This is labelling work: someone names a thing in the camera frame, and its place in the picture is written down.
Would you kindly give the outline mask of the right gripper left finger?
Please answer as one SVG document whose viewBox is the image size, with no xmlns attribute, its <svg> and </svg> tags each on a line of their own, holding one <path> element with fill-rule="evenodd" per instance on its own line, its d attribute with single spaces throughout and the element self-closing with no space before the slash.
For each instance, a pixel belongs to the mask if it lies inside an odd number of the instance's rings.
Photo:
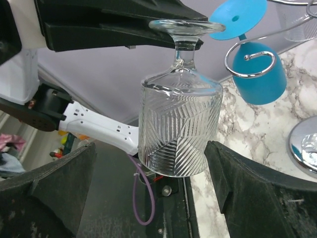
<svg viewBox="0 0 317 238">
<path fill-rule="evenodd" d="M 0 183 L 2 238 L 74 238 L 96 162 L 94 143 Z"/>
</svg>

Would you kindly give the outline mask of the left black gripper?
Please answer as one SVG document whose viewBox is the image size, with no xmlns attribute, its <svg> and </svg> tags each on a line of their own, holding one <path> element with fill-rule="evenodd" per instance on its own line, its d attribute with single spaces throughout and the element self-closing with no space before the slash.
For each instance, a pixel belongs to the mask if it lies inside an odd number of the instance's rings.
<svg viewBox="0 0 317 238">
<path fill-rule="evenodd" d="M 0 2 L 0 63 L 12 59 L 22 49 L 46 47 L 33 0 Z"/>
</svg>

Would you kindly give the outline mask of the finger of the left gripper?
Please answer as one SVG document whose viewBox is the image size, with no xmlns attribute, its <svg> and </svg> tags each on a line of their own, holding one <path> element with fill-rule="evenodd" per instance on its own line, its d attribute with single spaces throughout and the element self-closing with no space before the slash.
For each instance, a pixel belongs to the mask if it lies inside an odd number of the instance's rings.
<svg viewBox="0 0 317 238">
<path fill-rule="evenodd" d="M 44 35 L 47 47 L 55 52 L 131 46 L 175 48 L 171 36 L 151 29 L 146 21 L 97 25 L 45 23 Z"/>
<path fill-rule="evenodd" d="M 41 21 L 46 23 L 115 23 L 131 19 L 185 19 L 207 17 L 179 0 L 36 0 Z"/>
</svg>

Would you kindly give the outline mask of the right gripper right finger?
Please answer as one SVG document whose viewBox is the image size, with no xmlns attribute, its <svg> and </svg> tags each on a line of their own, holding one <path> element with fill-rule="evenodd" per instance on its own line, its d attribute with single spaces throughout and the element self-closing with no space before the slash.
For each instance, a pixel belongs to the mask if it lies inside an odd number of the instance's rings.
<svg viewBox="0 0 317 238">
<path fill-rule="evenodd" d="M 317 184 L 209 141 L 205 149 L 219 209 L 232 238 L 315 238 Z"/>
</svg>

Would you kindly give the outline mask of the chrome glass rack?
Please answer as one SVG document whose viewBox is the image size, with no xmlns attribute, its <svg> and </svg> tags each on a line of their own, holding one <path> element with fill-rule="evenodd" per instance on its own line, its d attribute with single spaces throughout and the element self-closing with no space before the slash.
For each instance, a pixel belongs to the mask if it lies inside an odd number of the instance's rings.
<svg viewBox="0 0 317 238">
<path fill-rule="evenodd" d="M 271 48 L 257 39 L 247 39 L 246 32 L 264 16 L 264 0 L 229 0 L 221 7 L 226 38 L 239 38 L 228 70 L 243 98 L 252 109 L 267 105 L 265 114 L 255 114 L 259 121 L 258 140 L 266 148 L 264 157 L 281 168 L 289 161 L 311 177 L 317 176 L 317 79 L 308 83 L 287 76 L 282 62 Z"/>
</svg>

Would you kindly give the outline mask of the ribbed clear glass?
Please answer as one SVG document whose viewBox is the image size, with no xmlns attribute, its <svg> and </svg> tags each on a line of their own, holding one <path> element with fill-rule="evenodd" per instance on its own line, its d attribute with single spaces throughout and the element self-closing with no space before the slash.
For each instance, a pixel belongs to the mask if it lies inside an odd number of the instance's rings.
<svg viewBox="0 0 317 238">
<path fill-rule="evenodd" d="M 289 28 L 305 20 L 309 15 L 306 12 L 306 5 L 309 0 L 286 0 L 286 2 L 304 3 L 304 6 L 277 4 L 276 10 L 282 29 Z M 303 42 L 317 37 L 317 19 L 313 18 L 291 30 L 283 33 L 286 40 L 291 42 Z"/>
<path fill-rule="evenodd" d="M 204 152 L 216 134 L 223 87 L 197 71 L 195 48 L 203 35 L 222 32 L 225 26 L 168 19 L 149 26 L 173 39 L 175 58 L 167 71 L 142 82 L 138 157 L 163 176 L 197 175 L 208 166 Z"/>
</svg>

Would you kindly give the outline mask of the blue plastic goblet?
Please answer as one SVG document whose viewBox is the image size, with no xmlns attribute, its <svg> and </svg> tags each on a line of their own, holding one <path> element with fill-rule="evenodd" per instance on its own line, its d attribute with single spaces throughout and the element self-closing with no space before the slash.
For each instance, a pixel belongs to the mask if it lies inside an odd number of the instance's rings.
<svg viewBox="0 0 317 238">
<path fill-rule="evenodd" d="M 233 80 L 244 101 L 253 105 L 277 100 L 287 85 L 277 53 L 255 40 L 246 41 L 245 34 L 262 20 L 266 10 L 265 0 L 227 0 L 209 18 L 226 27 L 211 38 L 226 41 L 237 37 L 241 41 L 233 60 Z"/>
</svg>

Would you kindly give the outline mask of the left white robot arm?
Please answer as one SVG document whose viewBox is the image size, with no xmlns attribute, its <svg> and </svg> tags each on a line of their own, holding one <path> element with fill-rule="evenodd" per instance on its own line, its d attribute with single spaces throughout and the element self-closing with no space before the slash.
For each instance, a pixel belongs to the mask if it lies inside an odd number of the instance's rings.
<svg viewBox="0 0 317 238">
<path fill-rule="evenodd" d="M 149 27 L 157 19 L 208 20 L 179 0 L 1 1 L 0 109 L 38 130 L 77 132 L 135 155 L 138 128 L 95 113 L 64 89 L 41 83 L 37 50 L 173 48 L 170 36 Z"/>
</svg>

